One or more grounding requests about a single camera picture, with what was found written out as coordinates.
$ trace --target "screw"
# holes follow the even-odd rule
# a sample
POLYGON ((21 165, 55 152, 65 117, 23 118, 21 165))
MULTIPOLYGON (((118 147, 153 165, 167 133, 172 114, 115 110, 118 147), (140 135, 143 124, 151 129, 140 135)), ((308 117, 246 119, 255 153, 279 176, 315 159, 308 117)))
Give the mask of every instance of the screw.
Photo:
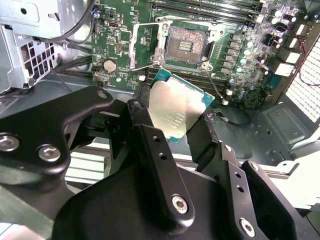
POLYGON ((187 202, 181 196, 173 196, 172 204, 180 214, 185 214, 188 211, 187 202))
POLYGON ((35 85, 35 80, 33 78, 29 78, 28 84, 30 87, 32 87, 33 85, 35 85))
POLYGON ((54 162, 60 158, 61 152, 56 147, 47 145, 39 149, 38 156, 47 162, 54 162))
POLYGON ((243 217, 240 218, 240 225, 249 237, 253 238, 256 235, 254 227, 243 217))
POLYGON ((224 145, 225 149, 227 149, 229 152, 232 152, 232 148, 229 147, 228 145, 224 145))
POLYGON ((93 17, 94 17, 95 19, 99 19, 99 18, 100 18, 100 13, 95 12, 95 13, 93 14, 93 17))
POLYGON ((251 163, 252 167, 254 168, 254 170, 259 171, 259 167, 257 164, 255 163, 251 163))
POLYGON ((0 136, 0 151, 3 152, 11 152, 16 150, 20 145, 19 140, 10 135, 2 135, 0 136))
POLYGON ((108 98, 108 96, 103 91, 98 91, 98 96, 103 99, 108 98))
POLYGON ((159 56, 158 56, 158 60, 159 61, 162 61, 164 59, 164 57, 160 54, 159 56))
POLYGON ((163 27, 162 27, 164 30, 168 30, 169 29, 169 25, 167 23, 163 24, 163 27))

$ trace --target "mesh vent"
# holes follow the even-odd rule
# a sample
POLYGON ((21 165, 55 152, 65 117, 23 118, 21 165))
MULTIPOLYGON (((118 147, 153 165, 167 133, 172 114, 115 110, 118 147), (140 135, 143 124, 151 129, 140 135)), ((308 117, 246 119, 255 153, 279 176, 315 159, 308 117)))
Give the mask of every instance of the mesh vent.
POLYGON ((22 58, 24 61, 24 67, 28 70, 29 77, 35 81, 40 80, 46 74, 49 73, 50 63, 55 59, 55 49, 52 43, 41 43, 41 42, 29 42, 28 44, 21 47, 22 58), (36 48, 40 48, 40 45, 45 46, 45 50, 36 56, 36 48))
MULTIPOLYGON (((320 38, 301 67, 301 78, 310 84, 320 84, 320 38)), ((294 78, 286 95, 312 122, 320 117, 320 87, 301 82, 299 74, 294 78)))

